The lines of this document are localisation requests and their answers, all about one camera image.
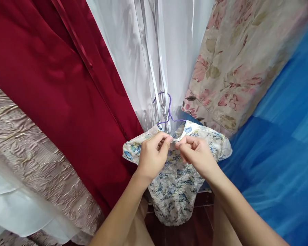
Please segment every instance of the forearm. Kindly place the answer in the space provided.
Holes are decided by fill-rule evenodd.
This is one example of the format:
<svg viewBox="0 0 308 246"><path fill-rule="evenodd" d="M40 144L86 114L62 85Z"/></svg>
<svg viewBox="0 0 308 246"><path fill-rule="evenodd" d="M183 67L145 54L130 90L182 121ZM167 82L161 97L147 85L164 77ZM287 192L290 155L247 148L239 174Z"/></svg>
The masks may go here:
<svg viewBox="0 0 308 246"><path fill-rule="evenodd" d="M125 242L140 200L149 182L135 173L89 246L121 246Z"/></svg>
<svg viewBox="0 0 308 246"><path fill-rule="evenodd" d="M243 246L288 245L254 211L219 167L204 178L210 184Z"/></svg>

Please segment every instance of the blue tulle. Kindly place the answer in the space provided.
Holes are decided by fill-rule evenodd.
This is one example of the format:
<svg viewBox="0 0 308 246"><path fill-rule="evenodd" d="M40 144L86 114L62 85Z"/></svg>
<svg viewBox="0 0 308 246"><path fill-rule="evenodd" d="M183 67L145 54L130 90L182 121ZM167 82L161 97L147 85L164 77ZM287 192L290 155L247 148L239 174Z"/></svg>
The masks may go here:
<svg viewBox="0 0 308 246"><path fill-rule="evenodd" d="M308 245L308 31L220 166L292 246Z"/></svg>

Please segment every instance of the white fabric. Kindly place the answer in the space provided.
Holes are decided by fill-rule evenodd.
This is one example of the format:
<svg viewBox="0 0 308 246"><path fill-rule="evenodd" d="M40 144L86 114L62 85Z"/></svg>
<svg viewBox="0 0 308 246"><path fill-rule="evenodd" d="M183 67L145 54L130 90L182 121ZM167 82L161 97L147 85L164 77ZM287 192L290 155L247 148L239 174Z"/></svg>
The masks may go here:
<svg viewBox="0 0 308 246"><path fill-rule="evenodd" d="M0 158L0 234L8 230L26 237L41 229L60 244L80 231L53 205L24 186Z"/></svg>
<svg viewBox="0 0 308 246"><path fill-rule="evenodd" d="M159 33L160 42L164 42L160 44L162 65L168 91L172 96L171 113L178 119L214 0L156 1L158 9L160 10L160 6L162 9L158 23L163 25L159 25L159 31L164 30L164 35ZM87 0L133 109L145 131L159 120L158 116L154 116L152 106L155 95L149 66L150 56L153 61L153 74L160 88L154 24L155 2ZM146 34L144 16L148 29ZM175 123L171 123L172 132L177 127Z"/></svg>

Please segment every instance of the left hand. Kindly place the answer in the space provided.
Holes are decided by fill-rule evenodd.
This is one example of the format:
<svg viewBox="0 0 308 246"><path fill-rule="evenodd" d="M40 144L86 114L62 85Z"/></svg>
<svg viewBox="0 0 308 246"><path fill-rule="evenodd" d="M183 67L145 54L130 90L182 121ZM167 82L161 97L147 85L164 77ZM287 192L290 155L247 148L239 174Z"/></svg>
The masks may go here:
<svg viewBox="0 0 308 246"><path fill-rule="evenodd" d="M138 168L135 174L146 178L148 183L162 170L167 157L170 143L173 138L165 132L159 132L143 141L139 157Z"/></svg>

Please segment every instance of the purple hanger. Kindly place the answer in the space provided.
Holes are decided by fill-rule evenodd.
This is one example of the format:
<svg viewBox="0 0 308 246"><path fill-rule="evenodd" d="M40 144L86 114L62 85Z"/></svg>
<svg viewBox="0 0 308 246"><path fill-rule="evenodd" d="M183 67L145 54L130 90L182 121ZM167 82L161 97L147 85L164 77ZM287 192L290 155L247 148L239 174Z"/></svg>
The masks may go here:
<svg viewBox="0 0 308 246"><path fill-rule="evenodd" d="M177 121L184 121L184 122L186 122L185 120L174 120L174 119L172 118L171 111L170 111L172 99L171 99L171 96L170 96L169 93L168 93L168 96L170 97L169 110L168 110L168 120L167 120L167 121L164 121L164 122L159 122L159 123L157 123L157 126L158 126L159 124L167 123L167 122L170 120L170 118L171 118L172 121L174 121L174 122L177 122Z"/></svg>

